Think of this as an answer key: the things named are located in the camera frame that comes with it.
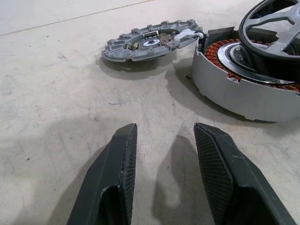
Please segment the gray floor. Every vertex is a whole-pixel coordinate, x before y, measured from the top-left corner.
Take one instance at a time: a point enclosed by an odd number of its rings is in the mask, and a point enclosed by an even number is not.
[[[194,45],[140,63],[100,59],[107,40],[132,28],[237,27],[258,2],[0,0],[0,224],[64,225],[87,168],[135,122],[132,224],[212,225],[196,121],[228,132],[300,224],[299,119],[246,121],[202,97],[186,78]]]

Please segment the textured black surface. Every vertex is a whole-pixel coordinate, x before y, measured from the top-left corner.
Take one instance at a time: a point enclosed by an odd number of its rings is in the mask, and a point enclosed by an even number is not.
[[[227,133],[201,123],[194,131],[216,225],[296,225],[262,172]]]
[[[263,2],[266,7],[259,12],[256,12],[253,16],[254,18],[260,18],[264,15],[277,12],[280,9],[295,4],[295,2],[292,0],[263,0],[262,2],[258,3],[245,15],[240,23],[240,41],[248,49],[248,53],[253,61],[253,65],[255,66],[256,71],[258,71],[260,74],[275,77],[277,79],[300,82],[300,57],[285,57],[264,52],[259,47],[256,47],[250,43],[250,37],[246,38],[244,36],[243,26],[245,20],[247,19],[248,15]],[[299,39],[297,38],[293,40],[294,44],[297,44],[298,42]]]
[[[88,169],[67,225],[130,225],[137,126],[116,131]]]
[[[194,127],[196,145],[205,192],[215,224],[221,225],[233,195],[233,178],[222,159],[216,141],[199,127]]]
[[[135,127],[127,141],[123,163],[123,173],[120,179],[121,192],[124,193],[125,197],[125,210],[128,224],[131,224],[132,204],[135,190],[136,141],[137,128]]]

